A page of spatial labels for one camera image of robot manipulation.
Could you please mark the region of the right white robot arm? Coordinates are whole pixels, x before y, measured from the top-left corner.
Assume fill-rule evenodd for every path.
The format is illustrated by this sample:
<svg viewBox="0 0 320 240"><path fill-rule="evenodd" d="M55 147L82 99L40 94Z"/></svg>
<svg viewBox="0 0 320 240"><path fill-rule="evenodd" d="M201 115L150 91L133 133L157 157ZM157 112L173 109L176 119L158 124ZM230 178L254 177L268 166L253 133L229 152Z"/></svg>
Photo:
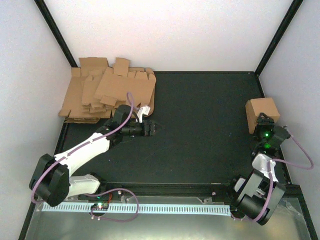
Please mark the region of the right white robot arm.
<svg viewBox="0 0 320 240"><path fill-rule="evenodd" d="M251 152L253 170L247 178L240 176L233 179L227 195L231 200L230 210L238 214L238 219L247 217L263 226L271 218L286 191L286 187L276 177L275 158L281 144L290 138L290 134L261 112L256 119L253 138L257 141Z"/></svg>

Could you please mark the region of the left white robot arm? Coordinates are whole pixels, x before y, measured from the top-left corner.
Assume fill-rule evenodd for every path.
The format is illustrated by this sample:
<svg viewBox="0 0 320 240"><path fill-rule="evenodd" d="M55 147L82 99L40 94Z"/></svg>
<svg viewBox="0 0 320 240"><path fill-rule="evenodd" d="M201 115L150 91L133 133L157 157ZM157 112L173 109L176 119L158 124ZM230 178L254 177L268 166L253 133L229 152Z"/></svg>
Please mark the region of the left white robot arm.
<svg viewBox="0 0 320 240"><path fill-rule="evenodd" d="M42 155L29 183L32 201L38 196L49 206L56 207L67 198L77 195L103 199L108 188L97 176L75 176L74 173L96 156L118 145L125 136L153 136L156 123L143 119L150 110L148 105L134 111L129 105L122 104L88 139L54 156L47 153Z"/></svg>

